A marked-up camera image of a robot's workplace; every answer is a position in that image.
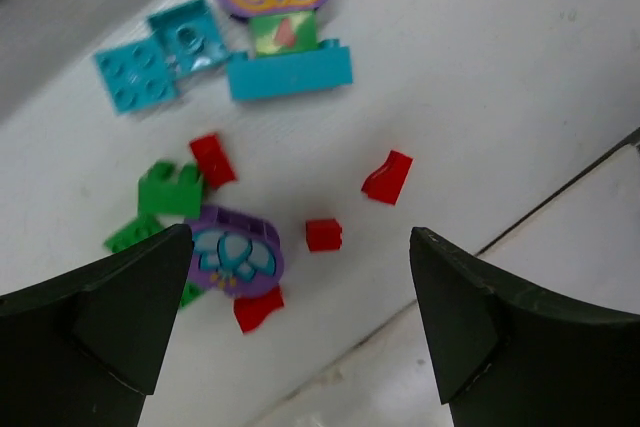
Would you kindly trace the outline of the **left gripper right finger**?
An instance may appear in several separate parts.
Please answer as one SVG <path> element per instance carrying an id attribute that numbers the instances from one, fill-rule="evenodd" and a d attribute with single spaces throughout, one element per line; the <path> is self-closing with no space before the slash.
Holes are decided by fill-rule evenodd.
<path id="1" fill-rule="evenodd" d="M 635 426 L 639 318 L 502 270 L 416 227 L 410 267 L 457 426 Z"/>

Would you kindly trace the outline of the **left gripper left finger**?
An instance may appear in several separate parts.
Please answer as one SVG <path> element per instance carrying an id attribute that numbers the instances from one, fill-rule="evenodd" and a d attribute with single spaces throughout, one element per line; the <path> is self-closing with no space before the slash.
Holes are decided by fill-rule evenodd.
<path id="1" fill-rule="evenodd" d="M 135 426 L 154 394 L 193 252 L 171 226 L 1 298 L 4 426 Z"/>

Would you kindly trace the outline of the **long blue lego brick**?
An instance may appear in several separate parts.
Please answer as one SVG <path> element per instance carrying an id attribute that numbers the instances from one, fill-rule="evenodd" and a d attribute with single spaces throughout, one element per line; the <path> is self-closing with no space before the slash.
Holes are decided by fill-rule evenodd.
<path id="1" fill-rule="evenodd" d="M 310 51 L 250 58 L 233 52 L 226 65 L 231 98 L 256 101 L 334 89 L 353 83 L 351 51 L 338 39 Z"/>

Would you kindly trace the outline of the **green number four lego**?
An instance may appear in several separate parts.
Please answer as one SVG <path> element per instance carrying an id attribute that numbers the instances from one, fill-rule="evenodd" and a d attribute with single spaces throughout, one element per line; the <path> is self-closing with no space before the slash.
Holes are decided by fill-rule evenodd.
<path id="1" fill-rule="evenodd" d="M 249 30 L 257 57 L 300 53 L 319 47 L 314 11 L 257 16 L 249 20 Z"/>

